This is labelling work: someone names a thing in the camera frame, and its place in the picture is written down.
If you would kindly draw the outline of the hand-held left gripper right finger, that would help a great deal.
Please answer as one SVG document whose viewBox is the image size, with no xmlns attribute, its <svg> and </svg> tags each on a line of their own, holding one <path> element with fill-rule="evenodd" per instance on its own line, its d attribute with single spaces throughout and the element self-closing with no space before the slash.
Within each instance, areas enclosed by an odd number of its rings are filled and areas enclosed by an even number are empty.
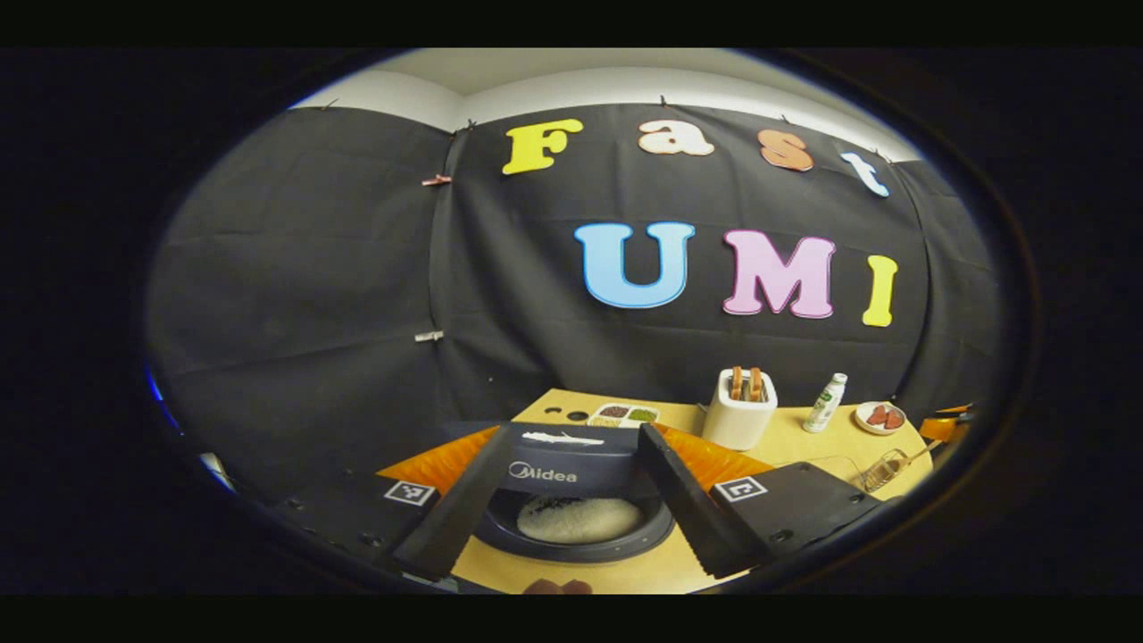
<svg viewBox="0 0 1143 643">
<path fill-rule="evenodd" d="M 669 444 L 666 428 L 652 423 L 640 427 L 636 457 L 700 565 L 716 578 L 816 549 L 884 509 L 876 496 L 812 463 L 732 473 L 730 480 L 704 485 Z"/>
</svg>

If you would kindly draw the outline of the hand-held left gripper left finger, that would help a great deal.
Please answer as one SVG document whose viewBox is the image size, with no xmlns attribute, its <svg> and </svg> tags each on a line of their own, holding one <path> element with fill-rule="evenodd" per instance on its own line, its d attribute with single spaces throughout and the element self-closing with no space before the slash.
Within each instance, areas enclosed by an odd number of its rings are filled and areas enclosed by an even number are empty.
<svg viewBox="0 0 1143 643">
<path fill-rule="evenodd" d="M 347 565 L 449 577 L 512 460 L 514 434 L 493 426 L 371 473 L 342 472 L 296 492 L 278 521 Z"/>
</svg>

